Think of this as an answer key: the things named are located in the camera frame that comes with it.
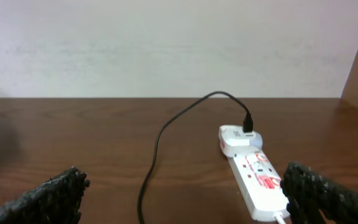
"wood grain surface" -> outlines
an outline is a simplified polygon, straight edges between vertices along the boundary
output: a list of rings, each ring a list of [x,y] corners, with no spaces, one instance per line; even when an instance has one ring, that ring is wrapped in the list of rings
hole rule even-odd
[[[0,205],[62,170],[88,173],[80,223],[137,223],[136,200],[161,126],[195,99],[0,99]],[[358,192],[358,109],[337,99],[243,99],[282,175],[298,161]],[[147,223],[252,223],[218,143],[242,108],[213,98],[160,140]]]

